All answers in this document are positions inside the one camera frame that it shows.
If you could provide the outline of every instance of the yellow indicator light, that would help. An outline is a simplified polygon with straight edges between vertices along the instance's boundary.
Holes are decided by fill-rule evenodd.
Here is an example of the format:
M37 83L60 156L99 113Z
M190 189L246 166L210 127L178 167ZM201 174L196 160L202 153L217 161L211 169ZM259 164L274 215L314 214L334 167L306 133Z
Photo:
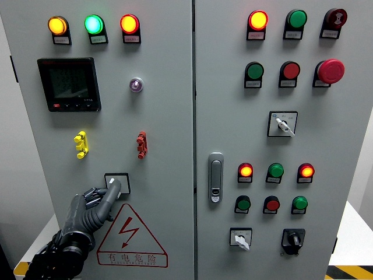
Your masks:
M240 173L244 177L249 177L252 174L252 169L249 166L245 166L240 170Z
M48 21L48 28L54 35L63 35L68 29L68 24L62 16L53 16Z
M139 20L134 15L124 15L121 18L121 28L127 34L133 34L139 29Z
M311 167L305 167L302 169L303 177L311 177L314 174L314 169Z
M262 10L256 10L250 14L249 25L254 30L262 30L267 26L268 15Z

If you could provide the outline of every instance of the red indicator light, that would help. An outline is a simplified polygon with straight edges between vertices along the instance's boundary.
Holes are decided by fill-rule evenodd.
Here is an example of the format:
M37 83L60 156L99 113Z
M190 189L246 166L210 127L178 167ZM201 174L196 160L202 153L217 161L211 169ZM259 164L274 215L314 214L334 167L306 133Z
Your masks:
M253 11L249 16L249 25L256 31L266 28L268 23L268 15L263 10Z
M301 72L301 69L298 64L295 63L289 63L284 68L284 76L287 79L294 79L296 78L299 73Z
M338 59L328 59L319 66L318 75L323 83L336 83L344 75L344 65Z
M347 21L347 12L344 9L331 9L326 13L325 19L331 28L339 29Z
M249 163L243 163L238 168L239 173L243 177L250 177L252 175L252 165Z
M315 174L315 169L312 165L309 163L304 163L299 167L299 174L303 178L309 178L312 177Z
M121 29L126 34L134 34L139 29L139 19L132 14L124 15L121 18Z
M280 208L280 203L276 200L272 200L267 203L267 209L270 211L275 211L279 208Z

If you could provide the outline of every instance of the white switch knob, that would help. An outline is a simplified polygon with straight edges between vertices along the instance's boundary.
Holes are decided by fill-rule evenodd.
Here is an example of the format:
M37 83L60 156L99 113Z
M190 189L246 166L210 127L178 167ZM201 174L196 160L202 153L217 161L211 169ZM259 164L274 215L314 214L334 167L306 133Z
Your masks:
M239 245L240 248L250 251L249 244L245 241L245 239L242 236L234 236L234 240Z
M276 118L276 121L283 132L286 132L291 137L295 136L295 134L293 133L293 131L291 131L290 127L286 124L286 122L280 120L279 118Z

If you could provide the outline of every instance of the warning triangle sign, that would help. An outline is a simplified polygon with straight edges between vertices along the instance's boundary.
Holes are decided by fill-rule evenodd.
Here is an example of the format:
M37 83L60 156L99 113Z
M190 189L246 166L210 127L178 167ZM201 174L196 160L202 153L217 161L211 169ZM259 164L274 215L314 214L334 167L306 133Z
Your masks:
M123 204L97 249L100 265L168 267L168 255L140 216Z

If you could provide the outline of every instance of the red emergency stop button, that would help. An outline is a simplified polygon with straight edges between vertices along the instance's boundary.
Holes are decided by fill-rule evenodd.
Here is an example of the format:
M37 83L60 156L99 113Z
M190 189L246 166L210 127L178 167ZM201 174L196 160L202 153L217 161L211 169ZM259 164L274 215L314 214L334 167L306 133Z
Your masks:
M328 59L318 65L317 73L320 81L326 84L333 84L343 77L344 65L338 59Z
M264 200L263 214L277 214L279 208L279 199L274 195L271 195Z

